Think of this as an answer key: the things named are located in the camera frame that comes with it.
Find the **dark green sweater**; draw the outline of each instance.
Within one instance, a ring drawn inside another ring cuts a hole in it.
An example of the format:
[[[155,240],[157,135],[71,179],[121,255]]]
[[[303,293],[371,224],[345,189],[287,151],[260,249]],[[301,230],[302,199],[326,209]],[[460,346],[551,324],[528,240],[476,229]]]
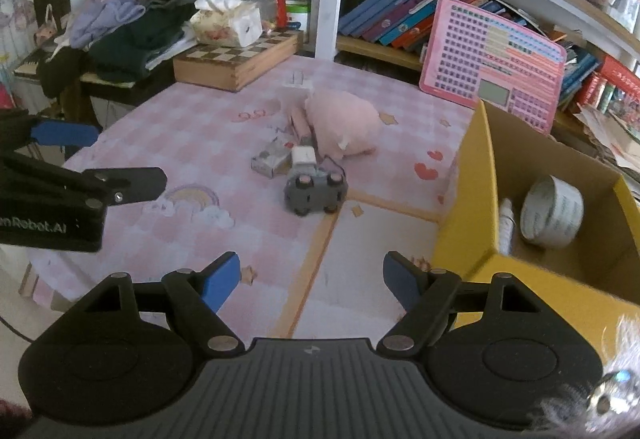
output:
[[[170,10],[154,9],[101,38],[89,49],[95,73],[109,82],[136,82],[149,75],[146,63],[181,39],[182,24],[196,9],[193,4]]]

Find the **tape roll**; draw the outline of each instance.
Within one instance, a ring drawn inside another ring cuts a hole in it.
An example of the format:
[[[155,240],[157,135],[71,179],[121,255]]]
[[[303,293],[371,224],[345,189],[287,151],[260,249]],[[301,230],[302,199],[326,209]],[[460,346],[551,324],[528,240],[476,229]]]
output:
[[[520,214],[520,231],[532,244],[565,247],[575,239],[583,215],[580,191],[550,175],[529,190]]]

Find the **drawing on wall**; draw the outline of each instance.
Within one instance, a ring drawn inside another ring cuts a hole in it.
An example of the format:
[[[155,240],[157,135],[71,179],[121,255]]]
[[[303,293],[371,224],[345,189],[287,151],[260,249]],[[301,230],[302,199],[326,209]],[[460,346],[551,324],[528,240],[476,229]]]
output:
[[[0,0],[0,56],[10,66],[33,49],[36,10],[30,0]]]

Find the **green and white container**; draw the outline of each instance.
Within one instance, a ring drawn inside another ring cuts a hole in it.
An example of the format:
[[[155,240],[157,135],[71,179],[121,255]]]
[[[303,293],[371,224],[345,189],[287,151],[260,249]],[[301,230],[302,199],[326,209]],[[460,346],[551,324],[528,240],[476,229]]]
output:
[[[309,41],[309,15],[311,5],[306,0],[287,0],[287,24],[289,28],[305,33],[304,41]]]

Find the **yellow cardboard box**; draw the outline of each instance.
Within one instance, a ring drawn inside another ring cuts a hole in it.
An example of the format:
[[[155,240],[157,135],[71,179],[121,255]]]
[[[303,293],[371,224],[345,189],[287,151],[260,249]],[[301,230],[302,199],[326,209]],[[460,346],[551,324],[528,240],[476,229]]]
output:
[[[554,175],[584,199],[577,237],[563,249],[528,244],[520,208],[533,184]],[[511,256],[498,253],[498,205],[513,202]],[[449,177],[446,213],[431,263],[468,281],[513,273],[601,354],[613,353],[619,316],[640,316],[640,212],[622,176],[556,143],[515,116],[480,103]]]

